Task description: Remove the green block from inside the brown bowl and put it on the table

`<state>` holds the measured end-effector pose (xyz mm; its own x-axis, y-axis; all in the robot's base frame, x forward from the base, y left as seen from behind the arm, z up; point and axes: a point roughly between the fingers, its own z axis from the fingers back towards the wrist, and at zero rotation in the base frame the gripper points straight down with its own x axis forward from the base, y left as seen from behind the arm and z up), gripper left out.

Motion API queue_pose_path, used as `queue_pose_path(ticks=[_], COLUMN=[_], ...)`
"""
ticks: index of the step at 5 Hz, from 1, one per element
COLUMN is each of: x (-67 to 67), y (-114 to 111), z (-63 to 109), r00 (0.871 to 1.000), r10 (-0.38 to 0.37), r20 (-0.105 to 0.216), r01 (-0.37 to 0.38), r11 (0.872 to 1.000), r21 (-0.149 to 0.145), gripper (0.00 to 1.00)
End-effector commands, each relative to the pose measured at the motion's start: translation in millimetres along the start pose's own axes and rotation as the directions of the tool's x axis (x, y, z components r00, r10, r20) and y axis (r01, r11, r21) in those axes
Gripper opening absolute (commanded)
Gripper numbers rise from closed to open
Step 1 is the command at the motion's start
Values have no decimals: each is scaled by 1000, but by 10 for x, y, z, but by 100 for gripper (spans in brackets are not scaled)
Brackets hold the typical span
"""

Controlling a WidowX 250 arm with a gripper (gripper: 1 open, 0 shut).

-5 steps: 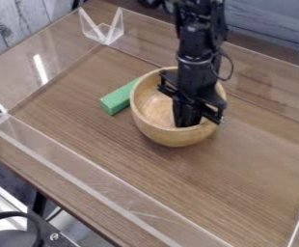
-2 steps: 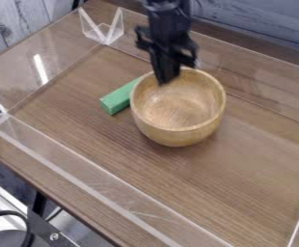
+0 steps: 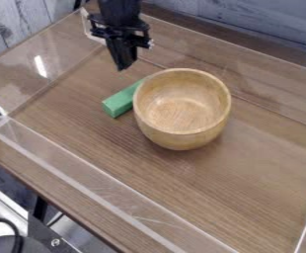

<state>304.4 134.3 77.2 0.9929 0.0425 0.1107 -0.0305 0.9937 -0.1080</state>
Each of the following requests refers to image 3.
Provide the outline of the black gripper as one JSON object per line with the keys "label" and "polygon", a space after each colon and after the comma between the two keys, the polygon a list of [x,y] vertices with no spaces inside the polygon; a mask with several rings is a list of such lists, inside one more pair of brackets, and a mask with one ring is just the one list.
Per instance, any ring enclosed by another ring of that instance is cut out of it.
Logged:
{"label": "black gripper", "polygon": [[[93,39],[105,40],[119,71],[128,68],[137,60],[137,47],[147,49],[153,47],[153,39],[149,36],[151,26],[141,19],[125,26],[111,26],[105,23],[100,14],[88,14],[87,22],[89,23],[87,35]],[[125,61],[123,43],[127,46]]]}

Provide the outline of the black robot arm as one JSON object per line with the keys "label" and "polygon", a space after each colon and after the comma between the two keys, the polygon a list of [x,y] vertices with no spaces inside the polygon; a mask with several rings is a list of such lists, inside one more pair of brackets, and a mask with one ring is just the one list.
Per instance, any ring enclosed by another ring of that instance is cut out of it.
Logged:
{"label": "black robot arm", "polygon": [[149,24],[141,20],[141,0],[96,0],[99,13],[87,15],[89,35],[103,39],[117,70],[137,60],[137,48],[151,48]]}

